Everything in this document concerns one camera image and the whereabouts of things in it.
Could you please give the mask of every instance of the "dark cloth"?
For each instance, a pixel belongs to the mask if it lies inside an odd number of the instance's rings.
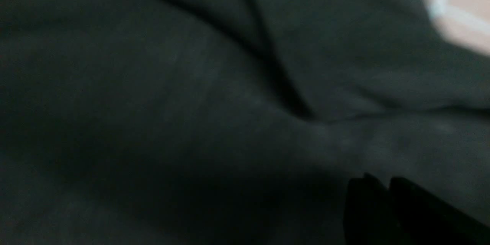
[[[0,2],[2,244],[343,244],[364,172],[490,224],[490,59],[422,0]]]
[[[366,174],[349,180],[343,217],[347,245],[490,243],[490,227],[408,179],[390,187]]]

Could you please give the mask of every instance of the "black object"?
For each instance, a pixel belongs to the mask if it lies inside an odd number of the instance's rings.
[[[347,245],[490,244],[490,228],[401,177],[389,189],[369,174],[351,179],[343,227]]]

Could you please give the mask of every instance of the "dark blanket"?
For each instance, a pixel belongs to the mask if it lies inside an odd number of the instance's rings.
[[[490,224],[490,59],[422,0],[0,0],[0,243],[342,244],[350,177]]]

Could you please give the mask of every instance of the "dark gray fabric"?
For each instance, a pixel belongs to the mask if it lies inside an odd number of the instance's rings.
[[[422,0],[2,0],[0,240],[342,244],[347,180],[490,224],[490,59]]]

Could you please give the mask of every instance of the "light beige floor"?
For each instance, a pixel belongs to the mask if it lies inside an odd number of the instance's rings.
[[[490,55],[490,0],[426,0],[446,37]]]

